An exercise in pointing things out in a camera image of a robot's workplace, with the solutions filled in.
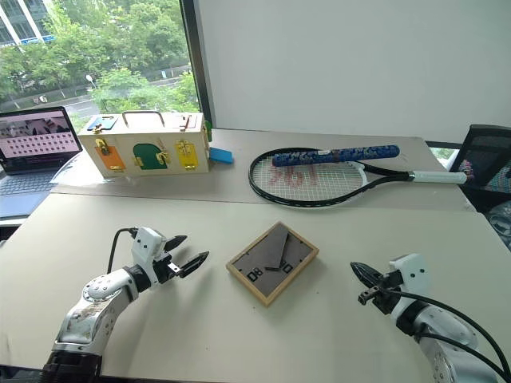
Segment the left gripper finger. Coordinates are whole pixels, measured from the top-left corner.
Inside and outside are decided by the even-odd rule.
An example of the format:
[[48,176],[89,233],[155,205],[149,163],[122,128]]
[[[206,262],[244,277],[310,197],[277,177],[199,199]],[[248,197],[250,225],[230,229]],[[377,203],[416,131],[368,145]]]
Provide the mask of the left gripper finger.
[[187,239],[187,235],[176,235],[170,239],[166,239],[164,244],[164,251],[170,252],[171,250],[177,248],[182,244],[183,241]]
[[200,252],[194,259],[189,260],[186,262],[181,268],[179,272],[180,278],[186,278],[188,275],[190,275],[192,272],[197,270],[207,259],[209,255],[208,251]]

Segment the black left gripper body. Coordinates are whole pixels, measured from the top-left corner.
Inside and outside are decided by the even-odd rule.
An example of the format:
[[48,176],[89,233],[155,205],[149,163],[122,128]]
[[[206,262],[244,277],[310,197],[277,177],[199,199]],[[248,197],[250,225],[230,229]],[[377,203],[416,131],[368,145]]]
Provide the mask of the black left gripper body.
[[153,271],[159,284],[165,284],[175,277],[185,277],[183,269],[172,262],[171,255],[153,261]]

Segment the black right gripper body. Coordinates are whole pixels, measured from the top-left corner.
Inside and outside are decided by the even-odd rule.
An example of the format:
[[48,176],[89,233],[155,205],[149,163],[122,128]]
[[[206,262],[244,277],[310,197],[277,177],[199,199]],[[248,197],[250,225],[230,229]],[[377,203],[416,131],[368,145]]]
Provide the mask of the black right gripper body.
[[378,285],[367,288],[358,296],[358,302],[365,306],[372,302],[383,314],[390,314],[397,306],[400,297],[391,291],[400,291],[399,286],[403,283],[400,271],[391,271],[383,274]]

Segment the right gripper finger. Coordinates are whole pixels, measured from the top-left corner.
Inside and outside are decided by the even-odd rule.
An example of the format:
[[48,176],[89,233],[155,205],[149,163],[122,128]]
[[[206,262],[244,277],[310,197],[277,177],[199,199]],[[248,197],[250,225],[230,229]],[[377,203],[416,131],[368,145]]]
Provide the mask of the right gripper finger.
[[359,280],[380,280],[382,273],[365,263],[351,262],[351,269]]
[[380,280],[379,272],[366,272],[366,271],[356,271],[355,276],[357,279],[367,288],[372,288],[378,285],[378,281]]

